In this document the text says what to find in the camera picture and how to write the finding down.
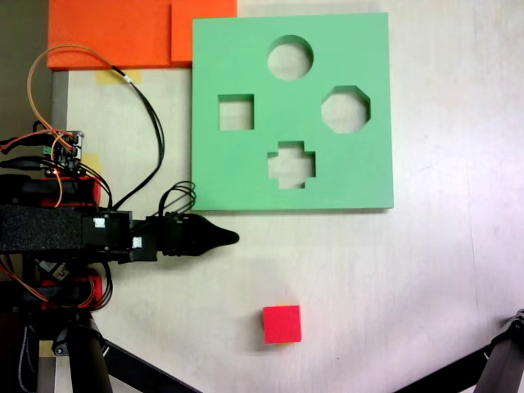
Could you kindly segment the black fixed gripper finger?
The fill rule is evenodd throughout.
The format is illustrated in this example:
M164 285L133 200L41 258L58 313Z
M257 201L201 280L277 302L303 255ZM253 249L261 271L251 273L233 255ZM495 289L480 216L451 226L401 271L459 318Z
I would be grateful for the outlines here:
M218 227L200 215L192 216L191 256L200 256L215 248L238 242L239 235L236 232Z

